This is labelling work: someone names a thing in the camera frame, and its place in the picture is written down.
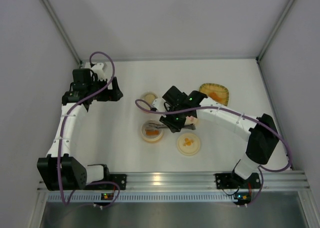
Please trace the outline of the metal tongs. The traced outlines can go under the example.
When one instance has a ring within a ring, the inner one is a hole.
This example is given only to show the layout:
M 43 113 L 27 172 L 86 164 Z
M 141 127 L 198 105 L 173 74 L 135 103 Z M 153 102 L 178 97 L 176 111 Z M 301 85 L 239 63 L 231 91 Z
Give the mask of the metal tongs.
M 169 129 L 169 127 L 164 124 L 148 123 L 145 126 L 145 129 L 146 130 L 157 130 L 157 129 Z M 196 126 L 194 124 L 186 124 L 182 127 L 182 129 L 196 130 Z

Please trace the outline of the orange fried food piece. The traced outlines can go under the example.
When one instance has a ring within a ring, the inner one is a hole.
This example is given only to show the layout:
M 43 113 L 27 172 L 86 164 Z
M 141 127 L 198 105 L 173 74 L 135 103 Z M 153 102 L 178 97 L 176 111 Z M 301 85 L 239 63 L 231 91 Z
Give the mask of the orange fried food piece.
M 158 130 L 146 130 L 145 134 L 147 136 L 158 136 L 159 135 L 159 131 Z
M 211 92 L 208 94 L 209 97 L 211 97 L 213 100 L 220 102 L 222 100 L 221 97 L 218 96 L 216 92 Z

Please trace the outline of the white steamed bun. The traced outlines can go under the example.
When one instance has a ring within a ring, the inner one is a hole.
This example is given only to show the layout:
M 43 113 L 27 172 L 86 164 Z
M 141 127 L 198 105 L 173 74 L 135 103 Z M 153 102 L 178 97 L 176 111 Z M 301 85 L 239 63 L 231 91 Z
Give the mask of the white steamed bun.
M 145 96 L 143 97 L 143 99 L 149 103 L 149 104 L 152 104 L 153 101 L 157 98 L 157 96 L 153 93 L 147 93 L 145 94 Z

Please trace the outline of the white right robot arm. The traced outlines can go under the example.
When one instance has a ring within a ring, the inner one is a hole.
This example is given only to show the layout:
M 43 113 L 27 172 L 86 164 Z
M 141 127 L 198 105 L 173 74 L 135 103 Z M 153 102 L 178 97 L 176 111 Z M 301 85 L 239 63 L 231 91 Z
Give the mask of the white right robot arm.
M 199 91 L 187 95 L 172 86 L 152 104 L 162 112 L 159 120 L 172 133 L 182 130 L 187 117 L 194 117 L 213 122 L 246 141 L 246 151 L 231 172 L 231 180 L 237 185 L 244 183 L 259 166 L 268 163 L 279 142 L 271 116 L 245 116 Z

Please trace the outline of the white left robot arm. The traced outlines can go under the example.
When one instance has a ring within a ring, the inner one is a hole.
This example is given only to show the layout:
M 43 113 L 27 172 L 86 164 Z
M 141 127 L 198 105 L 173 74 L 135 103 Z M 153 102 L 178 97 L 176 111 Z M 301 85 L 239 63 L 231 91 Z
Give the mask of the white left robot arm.
M 102 182 L 112 180 L 105 164 L 85 165 L 76 159 L 78 137 L 84 117 L 93 101 L 116 102 L 123 97 L 117 78 L 108 81 L 97 66 L 74 69 L 73 82 L 62 97 L 61 118 L 58 129 L 46 156 L 39 158 L 37 169 L 50 191 L 82 190 L 93 184 L 104 189 Z

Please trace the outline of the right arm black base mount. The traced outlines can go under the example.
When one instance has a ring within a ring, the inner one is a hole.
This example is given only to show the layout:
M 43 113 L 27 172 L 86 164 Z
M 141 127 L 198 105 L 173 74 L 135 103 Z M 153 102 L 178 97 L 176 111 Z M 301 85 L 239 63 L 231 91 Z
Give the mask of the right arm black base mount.
M 252 173 L 247 179 L 243 179 L 233 172 L 216 173 L 214 176 L 217 189 L 247 189 L 249 185 L 252 189 L 259 189 L 261 187 L 258 173 Z

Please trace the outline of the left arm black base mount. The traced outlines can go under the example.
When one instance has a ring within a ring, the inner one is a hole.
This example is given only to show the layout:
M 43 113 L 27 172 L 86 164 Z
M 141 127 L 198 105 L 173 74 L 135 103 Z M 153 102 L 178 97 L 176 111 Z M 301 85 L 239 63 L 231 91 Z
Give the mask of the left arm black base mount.
M 93 181 L 85 186 L 85 190 L 126 190 L 127 175 L 124 173 L 111 173 L 109 177 L 99 181 Z

